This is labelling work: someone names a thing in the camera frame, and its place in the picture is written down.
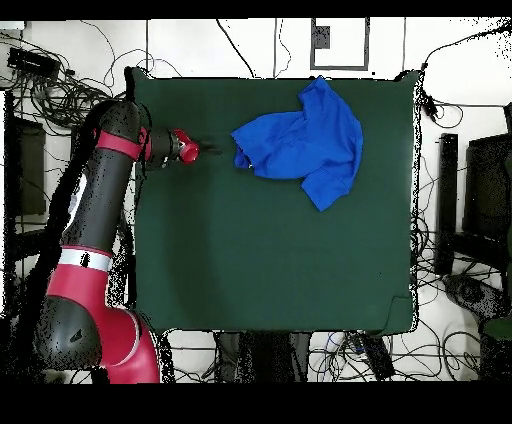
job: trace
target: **wire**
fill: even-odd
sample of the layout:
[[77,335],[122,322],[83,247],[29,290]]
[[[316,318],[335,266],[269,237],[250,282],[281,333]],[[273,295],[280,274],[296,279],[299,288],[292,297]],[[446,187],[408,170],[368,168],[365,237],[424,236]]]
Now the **wire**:
[[[89,25],[89,26],[92,26],[92,27],[96,28],[96,29],[98,30],[98,32],[99,32],[101,35],[103,35],[103,38],[105,38],[105,40],[107,41],[108,46],[110,47],[110,51],[112,52],[112,56],[114,57],[114,61],[112,62],[112,66],[113,66],[113,64],[116,62],[116,60],[117,60],[117,59],[116,59],[116,54],[114,53],[114,48],[112,47],[112,44],[110,44],[110,41],[109,41],[108,37],[107,37],[107,36],[103,33],[103,31],[102,31],[101,29],[99,29],[96,25],[91,24],[91,23],[89,23],[89,22],[85,22],[85,21],[83,21],[83,20],[80,20],[80,22],[82,22],[83,24],[86,24],[86,25]],[[115,83],[114,73],[112,72],[112,66],[110,67],[110,69],[109,69],[109,70],[107,71],[107,73],[105,74],[105,77],[103,78],[103,84],[107,85],[105,81],[106,81],[106,79],[107,79],[107,75],[108,75],[108,73],[110,72],[110,75],[112,76],[112,85],[111,85],[111,86],[109,86],[109,87],[111,87],[111,88],[114,86],[114,83]]]
[[407,18],[404,18],[404,43],[402,45],[402,72],[405,71],[405,40],[407,36]]
[[76,384],[82,384],[85,380],[87,380],[91,376],[91,371],[89,371],[89,374],[87,374],[84,378],[82,378],[78,383]]
[[274,67],[272,68],[272,78],[276,77],[277,65],[277,18],[274,18]]
[[281,40],[281,32],[283,30],[283,23],[284,23],[284,18],[281,19],[281,27],[279,28],[279,42],[281,43],[281,46],[283,46],[283,48],[288,53],[288,62],[286,63],[286,68],[284,68],[281,71],[279,71],[277,73],[277,75],[275,76],[275,78],[278,78],[279,75],[281,75],[282,72],[287,71],[288,70],[288,66],[290,65],[290,62],[292,61],[292,54],[290,53],[290,50],[288,50],[288,48],[283,44],[283,41]]
[[214,381],[213,378],[204,380],[201,378],[201,376],[196,372],[187,372],[185,370],[182,370],[180,368],[174,368],[174,371],[180,372],[183,375],[176,379],[176,382],[180,381],[182,378],[188,377],[190,380],[195,381],[196,383],[209,383],[211,381]]
[[72,375],[71,380],[69,380],[69,384],[73,384],[73,380],[77,376],[77,374],[80,372],[80,370],[75,371],[75,373]]
[[[136,65],[136,67],[139,67],[140,63],[141,63],[141,62],[143,62],[143,61],[144,61],[144,59],[143,59],[143,60],[141,60],[141,61],[139,61],[139,62],[137,63],[137,65]],[[168,65],[173,69],[173,71],[174,71],[174,72],[176,72],[176,73],[178,74],[178,76],[179,76],[179,77],[182,77],[182,75],[177,71],[177,69],[174,67],[174,65],[173,65],[172,63],[167,62],[167,60],[165,60],[165,59],[154,59],[154,60],[153,60],[153,67],[152,67],[149,71],[145,71],[145,72],[144,72],[146,75],[149,75],[150,77],[155,78],[155,77],[153,77],[153,75],[151,75],[151,73],[150,73],[150,72],[153,70],[153,68],[154,68],[154,62],[164,62],[164,63],[167,63],[167,64],[168,64]]]
[[[453,368],[452,366],[450,366],[450,364],[448,363],[448,355],[446,355],[446,352],[447,352],[447,349],[446,349],[446,343],[448,342],[449,339],[451,339],[452,337],[454,336],[457,336],[457,335],[464,335],[464,336],[467,336],[467,337],[470,337],[472,338],[473,340],[475,340],[478,344],[480,344],[480,339],[478,339],[477,337],[475,337],[473,334],[471,333],[468,333],[467,331],[455,331],[453,333],[450,333],[448,334],[444,340],[443,340],[443,343],[441,345],[441,350],[443,352],[443,360],[444,360],[444,363],[445,363],[445,367],[446,367],[446,371],[448,372],[448,375],[450,376],[450,378],[453,380],[453,381],[457,381],[457,379],[455,378],[455,376],[452,374],[451,370],[452,369],[458,369],[458,368]],[[469,357],[472,358],[472,361],[474,361],[474,364],[476,364],[476,358],[474,358],[472,355],[470,355],[469,353],[467,353],[467,355]],[[475,372],[478,372],[478,368],[476,366],[473,366],[473,365],[469,365],[469,364],[464,364],[466,365],[468,368],[472,369],[473,371]]]
[[[113,68],[114,68],[114,65],[116,64],[116,62],[121,59],[122,57],[124,56],[127,56],[131,53],[135,53],[135,52],[142,52],[144,54],[148,54],[148,57],[151,57],[151,61],[153,62],[153,68],[155,67],[155,61],[156,59],[153,57],[152,54],[150,54],[149,52],[146,52],[145,50],[142,50],[142,49],[132,49],[132,50],[129,50],[121,55],[119,55],[117,58],[114,59],[114,61],[112,62],[112,64],[110,65],[110,68],[108,69],[108,71],[105,73],[105,77],[103,78],[103,80],[105,81],[105,79],[107,78],[107,75],[110,73],[112,75],[112,81],[114,81],[114,74],[113,74]],[[140,60],[138,63],[141,63],[141,62],[144,62],[146,59],[142,59]]]
[[221,31],[224,33],[224,35],[226,36],[226,38],[228,39],[229,43],[231,44],[231,47],[233,47],[233,49],[235,50],[236,54],[238,55],[238,57],[240,57],[240,59],[242,59],[242,61],[245,63],[245,66],[247,66],[247,69],[249,69],[249,72],[251,73],[251,77],[254,78],[254,72],[252,71],[251,67],[249,66],[249,64],[247,63],[247,61],[244,59],[244,57],[240,54],[240,52],[238,51],[238,49],[236,48],[235,44],[233,43],[233,41],[231,40],[231,37],[229,36],[229,34],[226,32],[226,30],[224,29],[224,27],[221,25],[220,21],[218,19],[215,19],[215,22],[217,22],[217,26],[221,29]]
[[[443,116],[445,115],[444,113],[444,107],[443,105],[441,104],[438,104],[437,106],[439,106],[442,110],[443,110]],[[441,125],[437,122],[437,119],[432,119],[432,121],[434,122],[434,124],[436,124],[438,127],[440,128],[443,128],[445,130],[451,130],[455,127],[458,127],[459,124],[462,122],[462,119],[464,118],[464,111],[462,110],[462,108],[460,106],[457,106],[457,105],[448,105],[450,107],[455,107],[457,109],[459,109],[459,112],[460,112],[460,119],[459,119],[459,122],[457,122],[455,125],[452,125],[452,126],[444,126],[444,125]]]
[[29,181],[27,180],[26,178],[20,176],[20,179],[25,181],[28,185],[34,187],[35,189],[39,190],[41,193],[43,193],[44,197],[46,197],[46,199],[51,202],[52,199],[50,199],[50,197],[48,197],[48,195],[46,194],[46,192],[41,188],[39,187],[37,184],[33,183],[32,181]]
[[[487,31],[481,31],[481,32],[478,32],[476,34],[472,34],[472,35],[468,35],[467,37],[464,37],[464,38],[461,38],[460,40],[457,40],[457,41],[454,41],[453,43],[448,43],[448,44],[444,44],[440,47],[437,47],[436,49],[432,50],[426,57],[426,59],[423,61],[423,64],[422,64],[422,70],[425,70],[428,66],[428,60],[430,59],[430,57],[438,52],[439,50],[442,50],[446,47],[452,47],[452,46],[455,46],[457,44],[460,44],[464,41],[469,41],[471,39],[474,39],[474,38],[480,38],[480,37],[486,37],[488,35],[493,35],[493,34],[500,34],[500,33],[504,33],[504,32],[509,32],[511,33],[512,32],[512,20],[507,20],[505,21],[502,25],[500,25],[499,27],[497,28],[494,28],[494,29],[491,29],[491,30],[487,30]],[[405,45],[405,22],[404,22],[404,45]],[[459,107],[500,107],[500,108],[503,108],[505,106],[503,105],[495,105],[495,104],[462,104],[462,103],[448,103],[448,102],[441,102],[439,100],[435,100],[438,104],[441,104],[441,105],[445,105],[445,106],[459,106]]]

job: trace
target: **cable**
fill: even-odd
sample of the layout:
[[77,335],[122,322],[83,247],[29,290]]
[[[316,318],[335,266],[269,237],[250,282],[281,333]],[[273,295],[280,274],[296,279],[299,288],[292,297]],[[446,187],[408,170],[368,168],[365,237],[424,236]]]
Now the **cable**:
[[[460,40],[454,41],[453,43],[444,44],[444,45],[442,45],[440,47],[437,47],[436,49],[432,50],[427,55],[426,59],[423,61],[423,64],[421,65],[421,70],[424,71],[428,67],[428,60],[430,59],[430,57],[434,53],[438,52],[439,50],[442,50],[442,49],[444,49],[446,47],[455,46],[455,45],[460,44],[460,43],[462,43],[464,41],[469,41],[469,40],[474,39],[474,38],[486,37],[488,35],[501,34],[501,33],[504,33],[504,32],[509,32],[509,33],[512,32],[512,20],[511,19],[508,19],[507,21],[505,21],[504,24],[500,25],[497,28],[494,28],[494,29],[491,29],[491,30],[487,30],[487,31],[478,32],[476,34],[472,34],[472,35],[469,35],[467,37],[461,38]],[[494,104],[489,104],[489,105],[481,104],[481,105],[478,105],[478,104],[447,103],[447,102],[441,102],[439,100],[436,100],[436,102],[438,104],[445,105],[445,106],[458,106],[458,107],[501,107],[501,108],[505,107],[505,106],[502,106],[502,105],[494,105]]]
[[244,57],[240,54],[240,52],[238,51],[238,49],[236,48],[235,44],[233,43],[233,41],[231,40],[231,37],[229,36],[229,34],[226,32],[226,30],[224,29],[224,27],[221,25],[220,21],[218,19],[215,19],[215,22],[217,22],[217,26],[221,29],[221,31],[224,33],[224,35],[226,36],[226,38],[228,39],[229,43],[231,44],[231,47],[233,47],[233,49],[235,49],[235,52],[236,54],[238,55],[238,57],[240,57],[240,59],[242,59],[242,61],[245,63],[245,66],[247,66],[247,69],[249,69],[249,72],[251,73],[251,77],[254,78],[254,72],[252,71],[251,67],[249,66],[249,64],[247,63],[247,61],[244,59]]
[[277,18],[274,18],[274,67],[272,68],[272,78],[276,77],[277,65]]
[[146,71],[149,65],[149,20],[146,19]]
[[30,186],[34,187],[35,189],[39,190],[41,193],[43,193],[44,197],[46,197],[46,200],[51,202],[52,199],[50,199],[48,197],[48,195],[46,194],[46,192],[41,187],[39,187],[37,184],[33,183],[32,181],[27,180],[26,178],[24,178],[22,176],[20,176],[20,179],[25,181],[28,185],[30,185]]
[[[96,29],[98,30],[98,32],[99,32],[101,35],[103,35],[103,38],[105,38],[105,40],[107,41],[108,46],[110,47],[110,51],[112,52],[112,56],[114,57],[114,61],[112,62],[112,64],[113,64],[113,63],[115,63],[115,61],[116,61],[117,59],[116,59],[116,54],[114,53],[114,48],[112,47],[112,44],[110,44],[109,39],[108,39],[108,38],[107,38],[107,36],[103,33],[103,31],[102,31],[101,29],[99,29],[96,25],[94,25],[94,24],[90,24],[89,22],[85,22],[85,21],[83,21],[83,20],[81,20],[81,19],[80,19],[80,22],[82,22],[83,24],[86,24],[86,25],[89,25],[89,26],[92,26],[92,27],[96,28]],[[104,83],[105,85],[107,85],[107,84],[105,83],[105,81],[106,81],[106,79],[107,79],[107,75],[108,75],[108,73],[109,73],[109,72],[110,72],[110,75],[112,76],[112,85],[110,86],[110,87],[112,88],[112,87],[114,86],[114,84],[115,84],[115,80],[114,80],[114,73],[112,72],[112,66],[110,67],[110,69],[109,69],[109,70],[107,71],[107,73],[105,74],[105,77],[103,78],[103,83]]]
[[[457,381],[457,379],[455,378],[455,376],[452,374],[451,370],[454,369],[453,367],[450,366],[450,364],[448,363],[448,355],[446,355],[446,343],[448,342],[448,340],[450,338],[452,338],[453,336],[457,336],[457,335],[465,335],[467,337],[470,337],[472,338],[473,340],[475,340],[478,344],[480,344],[480,339],[476,338],[473,334],[471,333],[468,333],[467,331],[455,331],[453,333],[450,333],[448,334],[444,339],[443,339],[443,343],[441,345],[441,350],[443,352],[443,360],[444,360],[444,363],[445,363],[445,367],[446,367],[446,371],[448,372],[448,375],[450,376],[450,378],[453,380],[453,381]],[[468,366],[468,368],[472,369],[473,371],[475,372],[478,372],[477,369],[475,368],[471,368],[471,366]]]
[[[437,122],[437,119],[434,119],[434,120],[433,120],[433,121],[434,121],[434,124],[436,124],[438,127],[443,128],[443,129],[445,129],[445,130],[451,130],[451,129],[455,128],[455,127],[458,127],[458,126],[459,126],[459,124],[462,122],[462,119],[464,118],[464,111],[462,110],[462,108],[461,108],[460,106],[454,106],[454,105],[450,105],[450,106],[451,106],[451,107],[455,107],[455,108],[459,109],[459,111],[460,111],[460,119],[459,119],[459,122],[457,122],[455,125],[452,125],[452,126],[444,126],[444,125],[439,124],[439,123]],[[444,115],[445,115],[445,113],[444,113],[444,107],[443,107],[443,106],[441,106],[441,105],[439,105],[439,107],[443,110],[443,116],[444,116]]]
[[145,50],[142,50],[142,49],[132,49],[132,50],[129,50],[121,55],[119,55],[117,58],[114,59],[114,61],[112,62],[112,64],[110,65],[110,68],[107,70],[107,72],[105,73],[105,77],[103,78],[103,80],[105,81],[105,79],[107,78],[107,75],[110,73],[112,75],[112,81],[114,81],[114,74],[113,74],[113,68],[114,68],[114,65],[116,64],[116,62],[121,59],[122,57],[126,56],[126,55],[129,55],[131,53],[135,53],[135,52],[142,52],[144,54],[147,53],[148,57],[150,56],[151,57],[151,60],[153,62],[153,68],[155,67],[155,59],[153,58],[153,55],[151,55],[150,53],[146,52]]
[[75,371],[75,373],[71,376],[71,380],[69,380],[69,384],[73,384],[73,380],[77,376],[77,374],[80,372],[80,370]]
[[286,52],[288,53],[288,62],[286,63],[286,68],[280,70],[274,78],[278,78],[282,72],[287,71],[288,66],[290,65],[290,62],[292,61],[292,54],[290,53],[290,50],[288,50],[288,48],[283,44],[283,41],[281,40],[281,32],[283,30],[283,23],[284,23],[284,18],[281,19],[281,27],[279,28],[279,42],[281,43],[281,46],[283,46],[284,49],[286,50]]
[[404,18],[404,43],[402,45],[402,72],[405,71],[405,40],[407,36],[407,18]]
[[[430,330],[430,332],[434,335],[434,337],[436,338],[436,341],[437,341],[436,347],[437,347],[437,350],[438,350],[438,356],[439,356],[439,351],[440,351],[440,347],[439,347],[439,346],[440,346],[441,341],[439,340],[438,335],[436,334],[436,332],[435,332],[431,327],[429,327],[429,326],[425,323],[425,321],[423,321],[422,319],[419,319],[419,322],[421,322],[425,327],[427,327],[427,328]],[[404,341],[404,338],[403,338],[403,334],[401,334],[401,335],[400,335],[400,339],[402,340],[402,344],[404,345],[405,350],[406,350],[406,351],[407,351],[407,353],[410,355],[410,353],[411,353],[411,352],[410,352],[409,348],[408,348],[408,347],[406,346],[406,344],[405,344],[405,341]],[[435,373],[434,373],[434,372],[430,369],[430,367],[428,367],[428,366],[427,366],[423,361],[419,360],[418,358],[416,358],[416,357],[415,357],[415,356],[413,356],[413,355],[410,355],[410,356],[411,356],[411,357],[413,357],[413,358],[414,358],[416,361],[418,361],[420,364],[422,364],[425,368],[427,368],[427,369],[431,372],[431,374],[432,374],[432,376],[431,376],[431,377],[437,378],[439,381],[441,381],[441,379],[439,378],[439,374],[441,374],[441,372],[442,372],[442,370],[443,370],[443,366],[442,366],[442,364],[441,364],[441,359],[439,359],[439,371],[437,371],[437,372],[435,372]]]
[[[145,59],[142,59],[142,60],[139,60],[139,62],[137,62],[137,65],[135,65],[136,68],[140,68],[140,64],[142,62],[144,62]],[[155,62],[164,62],[164,63],[167,63],[173,70],[174,72],[176,72],[178,74],[179,77],[182,77],[182,75],[176,70],[176,68],[174,67],[174,65],[172,65],[171,63],[167,62],[165,59],[153,59],[153,66],[151,67],[151,69],[149,70],[145,70],[143,68],[140,68],[147,76],[150,76],[151,78],[156,78],[154,77],[153,75],[151,75],[151,71],[155,68]]]
[[89,374],[87,374],[84,378],[82,378],[78,383],[76,384],[82,384],[85,380],[87,380],[91,376],[91,371],[89,371]]
[[209,383],[211,381],[214,381],[213,378],[207,379],[207,380],[203,380],[201,378],[201,376],[198,373],[196,373],[196,372],[187,372],[187,371],[184,371],[184,370],[182,370],[180,368],[174,368],[174,371],[181,372],[183,374],[181,377],[176,379],[176,382],[178,382],[179,380],[181,380],[184,377],[188,377],[190,380],[195,381],[196,383]]

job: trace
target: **red robot arm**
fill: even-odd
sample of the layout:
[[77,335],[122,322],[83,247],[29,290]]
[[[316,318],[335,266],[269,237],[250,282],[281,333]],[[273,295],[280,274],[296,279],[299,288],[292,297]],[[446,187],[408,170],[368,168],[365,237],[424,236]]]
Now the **red robot arm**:
[[133,311],[105,304],[108,266],[133,163],[192,163],[199,153],[181,130],[146,131],[137,106],[121,101],[100,120],[76,210],[61,239],[35,344],[52,369],[106,368],[111,383],[158,383],[157,348]]

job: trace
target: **green mat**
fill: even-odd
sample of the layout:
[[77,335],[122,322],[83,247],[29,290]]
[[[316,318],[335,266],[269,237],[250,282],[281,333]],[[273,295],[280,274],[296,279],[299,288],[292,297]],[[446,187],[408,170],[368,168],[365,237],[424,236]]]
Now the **green mat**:
[[354,187],[318,212],[300,181],[233,165],[230,133],[301,110],[311,80],[157,80],[134,70],[154,127],[181,128],[222,156],[148,173],[135,219],[137,309],[158,331],[411,328],[413,91],[399,82],[333,80],[361,122]]

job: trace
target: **blue cloth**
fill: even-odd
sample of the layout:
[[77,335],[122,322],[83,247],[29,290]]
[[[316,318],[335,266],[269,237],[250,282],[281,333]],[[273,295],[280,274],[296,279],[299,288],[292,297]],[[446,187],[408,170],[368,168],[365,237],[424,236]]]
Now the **blue cloth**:
[[361,162],[361,124],[343,99],[318,77],[300,94],[301,112],[260,116],[231,134],[235,166],[258,177],[303,178],[320,211],[348,194]]

